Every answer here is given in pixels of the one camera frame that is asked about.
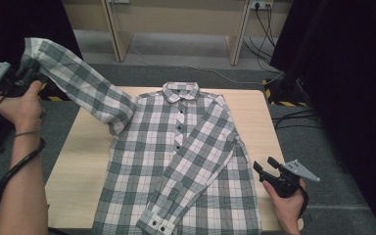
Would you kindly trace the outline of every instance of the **shirt cuff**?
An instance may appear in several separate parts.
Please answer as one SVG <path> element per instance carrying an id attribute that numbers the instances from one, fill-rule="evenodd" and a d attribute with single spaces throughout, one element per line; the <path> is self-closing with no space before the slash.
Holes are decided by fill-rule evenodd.
<path id="1" fill-rule="evenodd" d="M 143 211 L 141 217 L 136 222 L 136 226 L 144 230 L 149 234 L 172 234 L 175 224 L 159 217 L 157 214 L 154 214 L 152 211 L 145 210 Z"/>

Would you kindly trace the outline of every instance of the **gray floor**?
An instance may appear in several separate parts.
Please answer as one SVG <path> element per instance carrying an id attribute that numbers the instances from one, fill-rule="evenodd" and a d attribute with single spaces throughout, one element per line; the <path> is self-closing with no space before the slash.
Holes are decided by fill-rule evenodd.
<path id="1" fill-rule="evenodd" d="M 135 34 L 126 60 L 118 63 L 108 33 L 76 31 L 75 34 L 84 60 L 116 85 L 160 86 L 169 80 L 193 80 L 200 87 L 263 90 L 262 80 L 277 76 L 266 71 L 275 71 L 274 68 L 263 62 L 260 66 L 245 48 L 242 48 L 238 65 L 231 66 L 222 36 Z M 253 38 L 253 41 L 260 46 L 261 38 Z M 273 50 L 269 45 L 263 48 L 268 53 Z M 78 106 L 73 102 L 42 102 L 42 105 L 48 113 L 43 133 L 49 143 L 43 161 L 44 177 L 48 179 Z M 268 108 L 273 118 L 309 110 L 272 105 Z M 290 125 L 321 126 L 321 121 L 300 118 L 282 123 L 282 126 Z M 310 202 L 304 214 L 303 234 L 376 234 L 376 219 L 352 176 L 340 164 L 327 132 L 310 127 L 279 128 L 276 132 L 285 161 L 297 159 L 321 178 L 320 183 L 306 182 Z M 4 144 L 7 150 L 11 149 L 12 138 L 8 136 Z M 0 177 L 9 163 L 8 152 L 0 154 Z"/>

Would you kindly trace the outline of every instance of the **shirt sleeve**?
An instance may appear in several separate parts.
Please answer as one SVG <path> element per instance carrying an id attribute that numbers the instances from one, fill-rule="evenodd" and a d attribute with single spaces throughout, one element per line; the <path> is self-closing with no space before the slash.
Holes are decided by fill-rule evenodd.
<path id="1" fill-rule="evenodd" d="M 150 234 L 171 234 L 226 167 L 237 135 L 227 110 L 212 102 L 164 170 L 136 225 Z"/>
<path id="2" fill-rule="evenodd" d="M 29 58 L 37 60 L 40 72 L 70 99 L 102 123 L 110 124 L 111 132 L 120 133 L 133 116 L 136 105 L 132 97 L 67 48 L 48 39 L 26 38 L 23 61 Z"/>

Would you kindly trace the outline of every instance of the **handheld controller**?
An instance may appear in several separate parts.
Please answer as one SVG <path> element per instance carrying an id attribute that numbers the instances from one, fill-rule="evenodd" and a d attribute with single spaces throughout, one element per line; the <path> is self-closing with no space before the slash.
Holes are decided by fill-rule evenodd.
<path id="1" fill-rule="evenodd" d="M 280 172 L 280 176 L 276 177 L 263 170 L 261 165 L 257 162 L 254 163 L 253 169 L 259 174 L 259 181 L 266 180 L 275 189 L 277 195 L 281 198 L 290 198 L 300 188 L 301 177 L 319 182 L 320 179 L 316 177 L 312 172 L 301 165 L 297 160 L 288 162 L 286 164 L 280 164 L 272 157 L 268 157 L 267 162 L 277 168 Z"/>
<path id="2" fill-rule="evenodd" d="M 39 72 L 40 65 L 36 60 L 29 59 L 17 71 L 11 65 L 0 63 L 0 95 L 4 97 L 20 97 L 29 88 L 32 81 L 39 79 L 44 82 L 47 77 Z"/>

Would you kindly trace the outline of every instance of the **shirt collar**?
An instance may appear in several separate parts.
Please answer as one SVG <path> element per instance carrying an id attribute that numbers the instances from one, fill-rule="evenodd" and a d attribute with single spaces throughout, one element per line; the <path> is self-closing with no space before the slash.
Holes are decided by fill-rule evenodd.
<path id="1" fill-rule="evenodd" d="M 197 100 L 200 87 L 197 82 L 167 82 L 163 86 L 164 97 L 174 103 L 180 99 Z"/>

